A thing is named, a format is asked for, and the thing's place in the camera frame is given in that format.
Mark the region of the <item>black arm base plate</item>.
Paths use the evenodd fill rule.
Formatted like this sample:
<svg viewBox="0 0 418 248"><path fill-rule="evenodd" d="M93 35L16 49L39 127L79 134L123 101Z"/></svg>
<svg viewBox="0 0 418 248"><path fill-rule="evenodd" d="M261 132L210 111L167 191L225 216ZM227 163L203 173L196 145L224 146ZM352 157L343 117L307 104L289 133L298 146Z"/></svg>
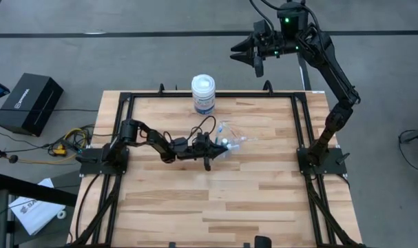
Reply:
<svg viewBox="0 0 418 248"><path fill-rule="evenodd" d="M104 174L104 175L122 175L127 171L129 160L129 150L126 148L117 153L114 160L105 161L103 159L103 148L84 149L76 160L81 164L80 174Z"/></svg>
<svg viewBox="0 0 418 248"><path fill-rule="evenodd" d="M349 153L343 154L340 148L329 148L325 154L321 164L312 165L307 160L307 148L299 148L297 150L297 159L300 172L304 175L317 174L346 174L347 169L345 160L349 157Z"/></svg>

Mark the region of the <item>black table frame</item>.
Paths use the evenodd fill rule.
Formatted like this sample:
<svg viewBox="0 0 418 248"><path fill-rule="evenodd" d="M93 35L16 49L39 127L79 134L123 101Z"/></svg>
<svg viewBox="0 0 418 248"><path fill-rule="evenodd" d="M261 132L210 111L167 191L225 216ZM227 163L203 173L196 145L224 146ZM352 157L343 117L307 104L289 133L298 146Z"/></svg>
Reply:
<svg viewBox="0 0 418 248"><path fill-rule="evenodd" d="M221 121L246 137L238 154L164 163L151 146L126 147L125 174L81 176L64 248L254 248L255 236L272 248L367 248L362 242L346 174L304 175L297 150L324 129L323 93L220 90L213 116L194 109L189 90L106 91L92 148L117 137L134 119L170 141L193 128L215 143Z"/></svg>

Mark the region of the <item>white paper bag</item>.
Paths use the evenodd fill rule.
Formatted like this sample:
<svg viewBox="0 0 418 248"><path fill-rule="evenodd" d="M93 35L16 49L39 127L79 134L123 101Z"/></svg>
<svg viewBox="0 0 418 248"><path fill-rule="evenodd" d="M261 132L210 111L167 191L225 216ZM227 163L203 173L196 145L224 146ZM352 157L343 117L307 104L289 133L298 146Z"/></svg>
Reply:
<svg viewBox="0 0 418 248"><path fill-rule="evenodd" d="M24 196L20 196L12 201L8 207L30 236L37 234L66 208L65 205L44 202Z"/></svg>

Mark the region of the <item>clear acrylic organizer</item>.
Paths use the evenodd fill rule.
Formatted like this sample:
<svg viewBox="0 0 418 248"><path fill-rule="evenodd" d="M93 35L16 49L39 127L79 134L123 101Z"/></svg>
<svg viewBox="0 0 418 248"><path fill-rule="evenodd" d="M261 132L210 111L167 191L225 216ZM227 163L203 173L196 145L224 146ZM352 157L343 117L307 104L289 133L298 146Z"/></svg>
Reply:
<svg viewBox="0 0 418 248"><path fill-rule="evenodd" d="M240 149L241 149L241 145L245 141L243 141L242 139L236 139L236 138L232 137L231 132L229 130L230 126L224 121L221 121L221 122L224 123L224 129L223 129L223 131L220 135L218 135L218 136L215 135L215 144L220 144L220 142L223 138L227 138L229 140L229 144L232 144L232 145L239 144ZM234 151L229 150L229 158L231 156L233 156L234 154L238 154L240 149L239 150L234 150Z"/></svg>

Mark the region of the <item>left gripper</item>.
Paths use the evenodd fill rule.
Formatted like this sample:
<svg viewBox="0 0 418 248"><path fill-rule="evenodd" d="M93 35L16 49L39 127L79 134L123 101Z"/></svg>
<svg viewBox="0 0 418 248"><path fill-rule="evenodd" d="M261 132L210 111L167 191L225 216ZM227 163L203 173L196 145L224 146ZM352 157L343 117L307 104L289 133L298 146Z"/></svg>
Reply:
<svg viewBox="0 0 418 248"><path fill-rule="evenodd" d="M214 157L213 145L216 150L222 150L223 152L219 152ZM196 143L187 149L185 159L197 160L198 158L202 158L205 170L210 172L210 160L223 161L229 157L229 149L227 146L221 145L221 142L220 144L214 143L213 145L212 143Z"/></svg>

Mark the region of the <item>black cardboard box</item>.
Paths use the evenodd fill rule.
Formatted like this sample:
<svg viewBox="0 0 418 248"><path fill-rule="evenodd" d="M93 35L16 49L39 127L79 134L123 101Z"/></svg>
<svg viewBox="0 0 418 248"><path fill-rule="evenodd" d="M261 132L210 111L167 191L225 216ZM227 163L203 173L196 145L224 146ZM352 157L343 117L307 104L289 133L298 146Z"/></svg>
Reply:
<svg viewBox="0 0 418 248"><path fill-rule="evenodd" d="M63 88L52 77L23 74L0 108L0 127L40 136L62 94Z"/></svg>

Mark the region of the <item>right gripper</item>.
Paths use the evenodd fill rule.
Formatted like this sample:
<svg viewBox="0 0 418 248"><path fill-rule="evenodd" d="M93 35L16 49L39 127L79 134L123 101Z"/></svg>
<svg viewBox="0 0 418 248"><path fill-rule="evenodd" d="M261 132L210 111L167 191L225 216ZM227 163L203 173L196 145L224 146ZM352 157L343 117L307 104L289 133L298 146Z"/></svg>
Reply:
<svg viewBox="0 0 418 248"><path fill-rule="evenodd" d="M257 77L264 75L263 61L268 57L280 58L284 54L293 54L300 51L296 41L285 41L280 33L273 36L254 36L251 33L244 41L231 48L234 53L231 59L250 65Z"/></svg>

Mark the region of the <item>white wipes canister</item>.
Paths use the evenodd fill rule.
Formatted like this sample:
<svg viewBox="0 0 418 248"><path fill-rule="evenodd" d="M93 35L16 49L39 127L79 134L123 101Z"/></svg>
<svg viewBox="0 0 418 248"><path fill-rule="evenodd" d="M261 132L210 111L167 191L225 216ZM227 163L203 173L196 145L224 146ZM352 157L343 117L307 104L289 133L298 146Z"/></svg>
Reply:
<svg viewBox="0 0 418 248"><path fill-rule="evenodd" d="M199 74L191 81L194 109L197 113L208 115L215 108L216 84L208 74Z"/></svg>

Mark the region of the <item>black rounded device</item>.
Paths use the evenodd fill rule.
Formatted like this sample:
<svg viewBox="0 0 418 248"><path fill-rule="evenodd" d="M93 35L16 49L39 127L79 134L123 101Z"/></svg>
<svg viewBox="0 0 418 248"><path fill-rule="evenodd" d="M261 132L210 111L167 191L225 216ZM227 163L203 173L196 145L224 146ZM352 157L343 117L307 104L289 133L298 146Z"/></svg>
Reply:
<svg viewBox="0 0 418 248"><path fill-rule="evenodd" d="M272 248L272 240L266 236L255 236L254 248Z"/></svg>

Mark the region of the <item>black metal stand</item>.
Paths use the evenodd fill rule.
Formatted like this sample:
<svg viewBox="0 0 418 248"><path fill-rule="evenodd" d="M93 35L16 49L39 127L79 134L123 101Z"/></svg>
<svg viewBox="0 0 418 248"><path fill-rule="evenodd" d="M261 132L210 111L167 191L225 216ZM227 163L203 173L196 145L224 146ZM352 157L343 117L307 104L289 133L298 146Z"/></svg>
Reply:
<svg viewBox="0 0 418 248"><path fill-rule="evenodd" d="M75 206L77 199L77 195L69 192L0 174L0 248L6 247L8 196L10 194L70 207Z"/></svg>

